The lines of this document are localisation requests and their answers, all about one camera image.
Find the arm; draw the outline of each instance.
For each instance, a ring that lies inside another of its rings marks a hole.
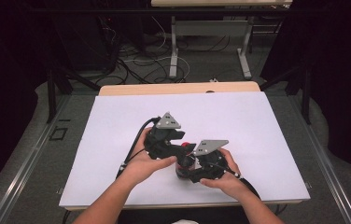
[[[144,148],[145,129],[133,150],[132,156]],[[85,210],[74,223],[115,223],[132,189],[150,177],[155,171],[173,164],[176,157],[152,160],[145,152],[138,153],[123,173],[104,193]]]
[[[228,150],[221,149],[229,167],[240,174],[239,167],[234,162]],[[245,209],[246,216],[251,224],[283,223],[248,187],[230,173],[226,173],[218,180],[201,179],[201,183],[210,188],[221,189],[227,195],[236,199]]]

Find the wooden desk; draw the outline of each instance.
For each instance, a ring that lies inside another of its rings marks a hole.
[[[310,199],[257,83],[207,82],[103,87],[95,99],[59,206],[79,210],[94,202],[114,181],[141,125],[167,111],[186,133],[182,140],[172,141],[175,145],[203,139],[229,140],[225,148],[232,152],[243,175],[265,203]],[[138,185],[125,209],[237,204],[219,189],[179,180],[171,166]]]
[[[292,0],[152,0],[154,7],[256,7],[290,5]],[[178,48],[176,37],[178,35],[232,35],[243,36],[242,47],[237,49],[243,76],[246,80],[252,78],[246,50],[251,36],[254,17],[248,21],[176,21],[172,17],[172,59],[169,77],[176,77]]]

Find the gray carpet floor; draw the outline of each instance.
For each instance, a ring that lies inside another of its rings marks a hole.
[[[191,52],[187,49],[209,49],[214,46],[221,37],[189,37],[179,43],[179,47],[185,49],[179,52],[179,65],[184,72],[190,71],[188,82],[206,82],[215,77],[218,81],[243,81],[242,70],[236,57],[235,48],[240,46],[241,39],[231,38],[227,48],[221,51]],[[266,56],[273,44],[273,35],[257,35],[254,37],[253,52],[247,55],[253,80],[259,84],[263,82],[259,74]],[[227,37],[216,46],[221,49],[227,44]],[[152,51],[163,53],[163,58],[170,55],[165,49],[152,47]],[[123,49],[122,55],[131,54],[131,48]],[[125,61],[131,59],[143,60],[146,57],[129,56],[122,57]],[[169,60],[161,60],[164,66]],[[127,62],[130,68],[137,74],[152,82],[158,77],[165,77],[163,69],[157,63]],[[85,77],[95,77],[97,74],[84,73]],[[125,72],[117,68],[111,76],[125,77]],[[115,84],[118,78],[107,77],[100,80],[100,85]],[[129,77],[128,84],[138,83]],[[67,177],[72,167],[79,140],[83,134],[94,96],[97,92],[91,91],[80,83],[72,82],[75,91],[71,96],[63,96],[58,93],[58,102],[63,104],[58,117],[48,126],[48,99],[46,84],[37,88],[39,95],[38,106],[35,115],[27,127],[24,136],[15,148],[14,153],[8,160],[3,172],[0,174],[0,204],[7,195],[7,190],[12,181],[25,164],[34,150],[40,148],[36,154],[36,161],[32,164],[28,181],[22,186],[13,203],[8,205],[3,223],[61,223],[64,210],[58,206],[61,198],[59,189],[65,186]],[[340,205],[334,197],[333,189],[329,180],[323,175],[317,155],[313,150],[314,143],[308,137],[306,127],[302,123],[301,115],[295,105],[300,101],[300,95],[286,96],[284,94],[285,83],[279,83],[267,90],[268,99],[272,105],[276,118],[283,134],[291,149],[295,161],[301,171],[302,178],[311,185],[309,192],[312,199],[292,204],[280,215],[286,223],[347,223],[344,219]],[[351,165],[337,159],[327,150],[328,126],[322,116],[319,106],[311,103],[310,128],[314,131],[316,140],[330,158],[330,166],[339,178],[346,199],[351,205]],[[47,133],[45,141],[40,142],[43,133]],[[78,212],[71,213],[67,223],[71,223]]]

